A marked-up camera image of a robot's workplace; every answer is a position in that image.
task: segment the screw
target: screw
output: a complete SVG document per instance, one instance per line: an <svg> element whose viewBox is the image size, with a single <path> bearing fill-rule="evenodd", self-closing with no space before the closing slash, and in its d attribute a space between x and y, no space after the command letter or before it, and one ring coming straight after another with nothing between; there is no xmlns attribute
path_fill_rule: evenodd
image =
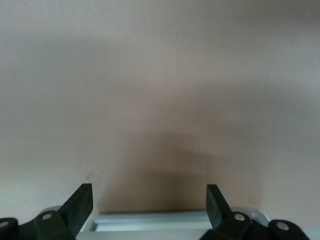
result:
<svg viewBox="0 0 320 240"><path fill-rule="evenodd" d="M7 226L9 224L8 221L3 221L3 222L0 222L0 228L3 228L5 226Z"/></svg>
<svg viewBox="0 0 320 240"><path fill-rule="evenodd" d="M52 215L50 213L49 214L45 214L45 215L42 216L42 220L47 220L47 219L49 219L51 217L52 217Z"/></svg>
<svg viewBox="0 0 320 240"><path fill-rule="evenodd" d="M276 226L278 228L280 228L281 230L284 230L284 231L288 231L289 230L289 226L287 224L285 224L284 222L282 222L282 221L278 221L276 223Z"/></svg>
<svg viewBox="0 0 320 240"><path fill-rule="evenodd" d="M240 213L235 214L234 218L237 219L238 221L244 221L246 219L245 216L243 216Z"/></svg>

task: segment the beige surface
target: beige surface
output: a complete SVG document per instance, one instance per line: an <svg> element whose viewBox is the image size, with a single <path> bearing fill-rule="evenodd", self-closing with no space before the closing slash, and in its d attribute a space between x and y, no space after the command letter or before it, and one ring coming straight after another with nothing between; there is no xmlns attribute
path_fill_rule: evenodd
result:
<svg viewBox="0 0 320 240"><path fill-rule="evenodd" d="M232 206L320 226L319 1L2 1L0 216Z"/></svg>

